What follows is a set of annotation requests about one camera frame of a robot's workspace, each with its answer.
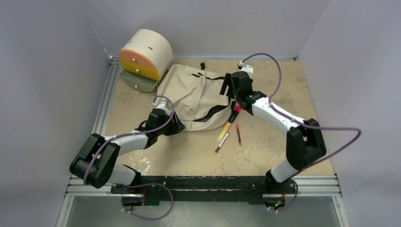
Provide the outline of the beige canvas backpack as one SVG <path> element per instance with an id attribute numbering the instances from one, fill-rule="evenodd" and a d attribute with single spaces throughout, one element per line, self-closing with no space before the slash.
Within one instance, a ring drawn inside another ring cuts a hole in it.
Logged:
<path id="1" fill-rule="evenodd" d="M 168 97 L 186 131 L 213 130 L 223 126 L 236 102 L 220 95 L 224 77 L 182 64 L 170 67 L 157 89 Z"/>

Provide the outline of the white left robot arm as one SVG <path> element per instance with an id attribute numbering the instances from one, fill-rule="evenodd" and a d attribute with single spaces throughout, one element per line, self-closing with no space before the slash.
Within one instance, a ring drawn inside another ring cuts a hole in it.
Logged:
<path id="1" fill-rule="evenodd" d="M 110 183 L 122 185 L 128 193 L 136 193 L 142 184 L 141 173 L 130 166 L 118 165 L 118 156 L 150 148 L 159 136 L 175 135 L 184 129 L 175 112 L 154 108 L 148 119 L 131 132 L 111 137 L 91 134 L 71 162 L 69 171 L 85 185 L 97 189 Z"/>

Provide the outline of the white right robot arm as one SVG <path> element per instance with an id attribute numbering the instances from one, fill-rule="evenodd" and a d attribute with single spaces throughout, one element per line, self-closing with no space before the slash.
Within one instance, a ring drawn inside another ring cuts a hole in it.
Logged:
<path id="1" fill-rule="evenodd" d="M 317 120 L 296 117 L 260 91 L 254 91 L 248 73 L 237 71 L 224 76 L 220 95 L 234 99 L 239 107 L 275 127 L 286 137 L 284 160 L 266 173 L 266 188 L 278 192 L 284 182 L 327 154 Z"/>

